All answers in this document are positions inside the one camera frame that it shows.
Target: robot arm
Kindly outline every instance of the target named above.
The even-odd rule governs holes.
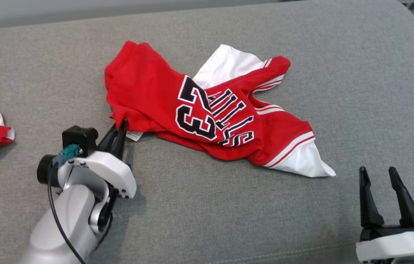
[[[98,146],[94,128],[71,127],[62,133],[61,154],[46,155],[39,162],[38,181],[63,190],[55,200],[55,212],[81,260],[107,233],[116,198],[133,198],[137,190],[130,165],[121,161],[126,127],[126,120],[119,130],[114,125]],[[49,209],[33,229],[21,263],[82,263],[77,254],[60,233]]]
[[[390,181],[398,197],[400,225],[384,225],[383,217],[370,192],[365,167],[360,168],[360,207],[363,230],[355,244],[358,260],[373,264],[414,264],[414,201],[395,167],[390,167]]]

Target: jersey tag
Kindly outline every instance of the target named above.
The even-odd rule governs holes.
[[[143,135],[143,132],[137,132],[137,131],[127,131],[125,136],[135,142],[137,142]]]

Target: chicago bulls jersey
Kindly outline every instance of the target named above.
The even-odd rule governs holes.
[[[191,79],[147,43],[128,41],[106,68],[107,101],[117,125],[128,119],[128,130],[155,132],[223,160],[247,158],[310,177],[334,176],[308,122],[254,97],[279,84],[289,66],[282,56],[262,62],[221,45]]]

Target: gray fabric surface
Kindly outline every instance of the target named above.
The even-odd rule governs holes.
[[[414,17],[387,1],[292,2],[0,29],[0,112],[16,140],[0,150],[0,264],[14,263],[49,208],[36,164],[72,125],[112,125],[104,67],[146,41],[193,76],[221,44],[284,55],[281,85],[258,98],[314,128],[336,177],[309,179],[223,162],[144,135],[127,142],[138,193],[120,200],[89,263],[353,263],[358,168],[387,223],[396,166],[414,199]]]

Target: wall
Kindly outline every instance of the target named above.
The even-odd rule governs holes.
[[[277,0],[0,0],[0,27]]]

